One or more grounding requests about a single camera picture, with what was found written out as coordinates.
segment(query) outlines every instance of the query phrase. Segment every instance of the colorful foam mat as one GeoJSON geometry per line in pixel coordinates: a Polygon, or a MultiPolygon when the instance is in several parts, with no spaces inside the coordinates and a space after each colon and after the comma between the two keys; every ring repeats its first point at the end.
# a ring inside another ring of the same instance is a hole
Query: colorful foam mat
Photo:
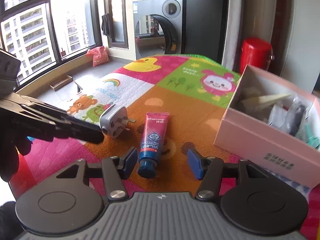
{"type": "MultiPolygon", "coordinates": [[[[129,193],[134,191],[190,191],[199,186],[187,163],[190,147],[203,155],[214,155],[225,162],[237,162],[233,155],[213,144],[220,120],[235,91],[240,76],[218,63],[197,55],[153,56],[136,60],[101,78],[90,89],[58,107],[87,122],[98,124],[100,115],[111,104],[127,108],[128,116],[136,119],[116,139],[105,137],[100,144],[72,138],[44,142],[35,139],[31,152],[20,156],[18,173],[11,187],[16,197],[67,164],[79,158],[98,162],[112,155],[122,155],[131,146],[140,147],[146,112],[169,112],[170,119],[164,141],[161,163],[154,179],[137,174],[124,181],[129,193]]],[[[308,200],[309,214],[301,229],[310,240],[320,239],[320,190],[306,188],[286,178],[286,183],[300,191],[308,200]]],[[[232,179],[223,179],[220,193],[234,186],[232,179]]],[[[90,186],[104,193],[99,179],[90,186]]]]}

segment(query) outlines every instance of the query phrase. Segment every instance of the dryer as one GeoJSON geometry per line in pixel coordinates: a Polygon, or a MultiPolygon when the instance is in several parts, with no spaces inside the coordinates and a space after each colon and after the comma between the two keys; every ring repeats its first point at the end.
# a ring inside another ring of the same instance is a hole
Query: dryer
{"type": "Polygon", "coordinates": [[[183,0],[133,2],[136,58],[183,53],[183,0]]]}

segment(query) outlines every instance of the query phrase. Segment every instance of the red container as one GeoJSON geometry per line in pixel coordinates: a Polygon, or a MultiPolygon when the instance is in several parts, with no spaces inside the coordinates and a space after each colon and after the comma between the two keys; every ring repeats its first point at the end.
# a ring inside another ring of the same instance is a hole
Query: red container
{"type": "Polygon", "coordinates": [[[273,60],[271,45],[259,38],[247,38],[242,45],[240,59],[240,73],[242,74],[247,64],[268,70],[273,60]]]}

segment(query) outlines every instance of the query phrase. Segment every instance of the open cardboard box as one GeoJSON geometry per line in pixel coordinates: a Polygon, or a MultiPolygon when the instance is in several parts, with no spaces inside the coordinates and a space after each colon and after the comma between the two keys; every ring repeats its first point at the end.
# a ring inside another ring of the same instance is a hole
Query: open cardboard box
{"type": "Polygon", "coordinates": [[[319,149],[238,111],[241,91],[248,87],[256,87],[262,95],[291,93],[283,101],[285,106],[290,106],[298,95],[310,108],[308,120],[313,135],[320,138],[318,98],[283,78],[247,65],[223,115],[214,144],[302,185],[315,187],[320,183],[319,149]]]}

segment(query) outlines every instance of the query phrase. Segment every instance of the red toothpaste tube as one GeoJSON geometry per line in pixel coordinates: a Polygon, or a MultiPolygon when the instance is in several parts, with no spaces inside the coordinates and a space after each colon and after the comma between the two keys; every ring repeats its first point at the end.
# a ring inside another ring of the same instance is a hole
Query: red toothpaste tube
{"type": "Polygon", "coordinates": [[[151,179],[156,176],[168,119],[169,113],[147,113],[139,154],[138,174],[141,177],[151,179]]]}

